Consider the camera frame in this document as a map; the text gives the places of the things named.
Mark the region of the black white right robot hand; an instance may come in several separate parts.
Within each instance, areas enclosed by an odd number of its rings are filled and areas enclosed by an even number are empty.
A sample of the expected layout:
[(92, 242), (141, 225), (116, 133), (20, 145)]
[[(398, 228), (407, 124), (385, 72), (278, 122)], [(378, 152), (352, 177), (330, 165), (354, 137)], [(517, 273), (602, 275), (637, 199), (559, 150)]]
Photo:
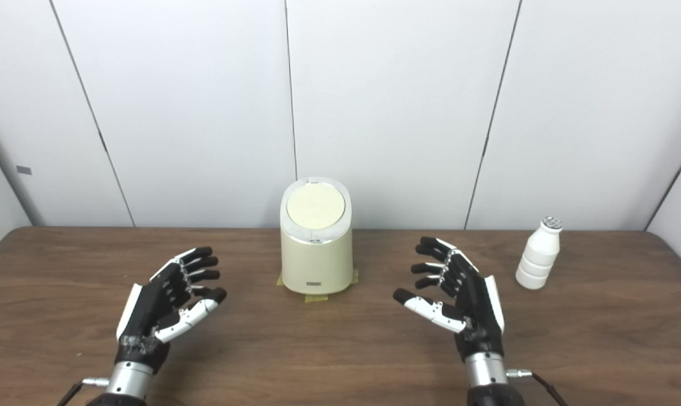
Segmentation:
[(438, 287), (453, 302), (434, 301), (403, 288), (398, 288), (393, 298), (424, 319), (454, 333), (462, 360), (477, 353), (504, 357), (505, 318), (495, 278), (492, 275), (484, 277), (464, 252), (437, 237), (421, 237), (415, 251), (435, 259), (412, 265), (413, 274), (425, 275), (415, 282), (415, 288)]

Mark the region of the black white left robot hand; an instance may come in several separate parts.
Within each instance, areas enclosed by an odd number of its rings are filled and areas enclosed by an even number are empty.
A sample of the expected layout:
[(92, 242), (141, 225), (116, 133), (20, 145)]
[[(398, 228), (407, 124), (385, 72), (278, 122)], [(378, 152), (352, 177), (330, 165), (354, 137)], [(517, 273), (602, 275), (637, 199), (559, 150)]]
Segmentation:
[(144, 285), (134, 284), (116, 330), (116, 363), (139, 363), (157, 374), (170, 354), (171, 340), (215, 311), (227, 297), (223, 288), (199, 283), (220, 278), (209, 246), (168, 260)]

